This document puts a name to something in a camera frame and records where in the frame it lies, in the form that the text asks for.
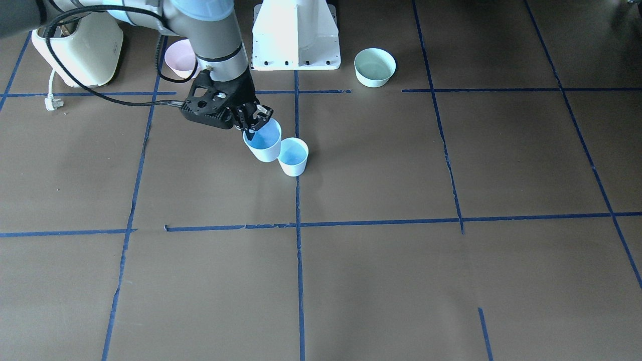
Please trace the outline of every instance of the cable connector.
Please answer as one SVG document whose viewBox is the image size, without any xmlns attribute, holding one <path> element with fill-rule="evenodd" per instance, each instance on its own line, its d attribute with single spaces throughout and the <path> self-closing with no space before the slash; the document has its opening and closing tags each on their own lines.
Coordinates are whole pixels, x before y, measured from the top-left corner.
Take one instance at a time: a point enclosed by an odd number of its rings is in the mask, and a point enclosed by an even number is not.
<svg viewBox="0 0 642 361">
<path fill-rule="evenodd" d="M 51 93 L 47 95 L 47 98 L 44 98 L 44 107 L 50 112 L 53 112 L 63 105 L 65 105 L 65 102 L 62 101 L 62 99 L 54 98 Z"/>
</svg>

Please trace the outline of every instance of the cup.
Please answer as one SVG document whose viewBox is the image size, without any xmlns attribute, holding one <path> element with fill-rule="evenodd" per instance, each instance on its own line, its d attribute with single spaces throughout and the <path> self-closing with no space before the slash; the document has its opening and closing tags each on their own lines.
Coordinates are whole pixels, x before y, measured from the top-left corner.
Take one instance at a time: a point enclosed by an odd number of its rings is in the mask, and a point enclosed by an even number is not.
<svg viewBox="0 0 642 361">
<path fill-rule="evenodd" d="M 261 129 L 254 132 L 252 140 L 243 132 L 243 141 L 261 162 L 272 162 L 281 152 L 281 125 L 272 118 Z"/>
<path fill-rule="evenodd" d="M 165 64 L 182 79 L 186 79 L 192 73 L 195 62 L 196 54 L 187 39 L 175 42 L 165 52 Z M 198 75 L 198 69 L 196 69 L 193 78 L 196 75 Z"/>
<path fill-rule="evenodd" d="M 383 49 L 364 49 L 354 58 L 357 79 L 367 87 L 376 88 L 386 84 L 396 69 L 395 58 Z"/>
<path fill-rule="evenodd" d="M 306 169 L 308 162 L 308 145 L 299 138 L 286 138 L 281 142 L 279 164 L 283 172 L 290 177 L 297 177 Z"/>
</svg>

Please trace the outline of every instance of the white plastic base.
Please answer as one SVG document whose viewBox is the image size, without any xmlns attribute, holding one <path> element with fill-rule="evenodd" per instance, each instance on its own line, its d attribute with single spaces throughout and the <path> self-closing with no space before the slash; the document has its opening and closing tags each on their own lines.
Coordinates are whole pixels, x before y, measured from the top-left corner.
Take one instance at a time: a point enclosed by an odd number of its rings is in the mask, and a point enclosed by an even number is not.
<svg viewBox="0 0 642 361">
<path fill-rule="evenodd" d="M 336 24 L 336 8 L 325 0 L 264 0 L 254 8 L 252 69 L 338 69 Z"/>
<path fill-rule="evenodd" d="M 78 87 L 49 53 L 41 31 L 42 28 L 31 33 L 31 42 L 65 84 Z M 73 76 L 88 87 L 105 85 L 112 79 L 122 45 L 123 31 L 108 13 L 91 13 L 78 22 L 70 36 L 51 39 L 56 56 Z"/>
</svg>

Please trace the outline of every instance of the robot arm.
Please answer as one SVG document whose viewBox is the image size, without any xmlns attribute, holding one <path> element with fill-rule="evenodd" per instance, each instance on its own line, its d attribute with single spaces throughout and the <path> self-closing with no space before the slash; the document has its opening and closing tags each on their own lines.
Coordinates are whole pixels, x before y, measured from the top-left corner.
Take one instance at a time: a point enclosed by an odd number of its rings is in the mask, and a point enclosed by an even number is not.
<svg viewBox="0 0 642 361">
<path fill-rule="evenodd" d="M 109 0 L 5 1 L 8 2 L 5 8 L 10 11 L 0 15 L 0 37 L 38 28 L 68 10 L 114 3 Z M 159 16 L 110 10 L 117 19 L 190 40 L 203 70 L 180 107 L 185 118 L 223 129 L 236 126 L 249 139 L 269 121 L 272 109 L 261 105 L 256 98 L 234 0 L 122 0 L 119 3 Z"/>
</svg>

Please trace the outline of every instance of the white cord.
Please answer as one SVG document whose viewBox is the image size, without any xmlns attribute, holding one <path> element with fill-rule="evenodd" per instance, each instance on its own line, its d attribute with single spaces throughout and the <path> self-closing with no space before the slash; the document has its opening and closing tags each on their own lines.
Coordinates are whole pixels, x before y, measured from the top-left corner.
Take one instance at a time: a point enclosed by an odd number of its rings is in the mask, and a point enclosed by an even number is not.
<svg viewBox="0 0 642 361">
<path fill-rule="evenodd" d="M 53 77 L 56 75 L 56 71 L 54 69 L 51 70 L 51 75 L 49 76 L 49 92 L 47 93 L 47 98 L 44 100 L 44 107 L 50 112 L 53 112 L 54 110 L 60 108 L 65 104 L 62 99 L 55 99 L 53 97 Z"/>
</svg>

